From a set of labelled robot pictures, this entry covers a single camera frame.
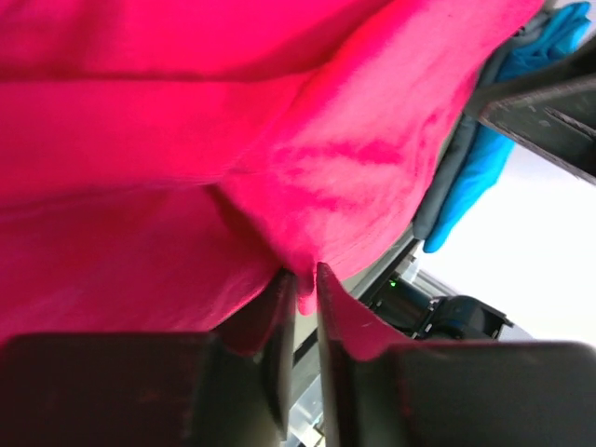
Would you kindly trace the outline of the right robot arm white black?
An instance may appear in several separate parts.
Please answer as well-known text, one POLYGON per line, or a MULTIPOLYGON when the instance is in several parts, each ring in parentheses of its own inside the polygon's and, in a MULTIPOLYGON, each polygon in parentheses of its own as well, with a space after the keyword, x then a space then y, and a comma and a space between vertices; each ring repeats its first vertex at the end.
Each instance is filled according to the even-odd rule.
POLYGON ((372 312, 414 340, 496 340, 513 323, 467 295, 431 296, 397 276, 367 301, 372 312))

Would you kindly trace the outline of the red t shirt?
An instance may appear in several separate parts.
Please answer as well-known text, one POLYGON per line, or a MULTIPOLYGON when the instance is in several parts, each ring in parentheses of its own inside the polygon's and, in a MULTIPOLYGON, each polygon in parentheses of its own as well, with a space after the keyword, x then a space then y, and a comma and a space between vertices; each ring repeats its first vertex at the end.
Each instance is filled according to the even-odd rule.
POLYGON ((1 335, 315 307, 412 219, 538 1, 5 1, 1 335))

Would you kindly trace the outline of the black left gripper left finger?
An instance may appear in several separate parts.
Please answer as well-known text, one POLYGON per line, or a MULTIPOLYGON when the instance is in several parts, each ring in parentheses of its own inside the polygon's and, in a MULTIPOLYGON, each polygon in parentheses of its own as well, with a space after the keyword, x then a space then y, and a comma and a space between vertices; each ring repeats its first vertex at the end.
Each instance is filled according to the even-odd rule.
POLYGON ((278 446, 295 276, 210 332, 37 333, 1 349, 5 446, 278 446))

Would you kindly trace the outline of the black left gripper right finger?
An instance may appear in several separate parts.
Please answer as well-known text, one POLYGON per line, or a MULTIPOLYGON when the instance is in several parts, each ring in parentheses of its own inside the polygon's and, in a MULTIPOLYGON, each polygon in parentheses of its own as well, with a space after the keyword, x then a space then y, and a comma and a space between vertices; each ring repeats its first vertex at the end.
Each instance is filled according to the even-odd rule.
POLYGON ((330 446, 591 446, 595 351, 565 342, 415 341, 317 267, 330 446))

